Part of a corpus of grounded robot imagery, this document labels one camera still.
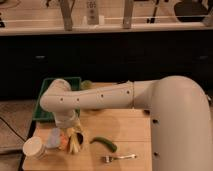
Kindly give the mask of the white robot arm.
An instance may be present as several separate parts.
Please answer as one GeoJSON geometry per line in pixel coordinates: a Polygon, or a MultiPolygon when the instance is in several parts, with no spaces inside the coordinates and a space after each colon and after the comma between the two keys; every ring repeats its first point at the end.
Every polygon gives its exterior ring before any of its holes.
{"type": "Polygon", "coordinates": [[[168,76],[72,91],[54,80],[40,99],[58,114],[72,109],[146,109],[150,112],[152,171],[213,171],[212,115],[204,90],[192,79],[168,76]]]}

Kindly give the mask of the translucent yellowish gripper fingers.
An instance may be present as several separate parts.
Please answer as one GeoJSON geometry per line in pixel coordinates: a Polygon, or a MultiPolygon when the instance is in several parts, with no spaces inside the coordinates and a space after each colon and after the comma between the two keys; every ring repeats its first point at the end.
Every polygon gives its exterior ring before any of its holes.
{"type": "Polygon", "coordinates": [[[69,139],[76,145],[81,146],[84,140],[83,130],[80,123],[75,124],[73,127],[67,129],[69,139]]]}

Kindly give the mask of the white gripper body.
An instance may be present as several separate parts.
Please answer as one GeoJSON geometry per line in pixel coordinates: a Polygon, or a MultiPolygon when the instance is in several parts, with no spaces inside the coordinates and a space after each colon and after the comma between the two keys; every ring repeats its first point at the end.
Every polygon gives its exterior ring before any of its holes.
{"type": "Polygon", "coordinates": [[[78,120],[78,115],[74,110],[68,112],[55,112],[54,119],[56,126],[59,128],[73,127],[78,120]]]}

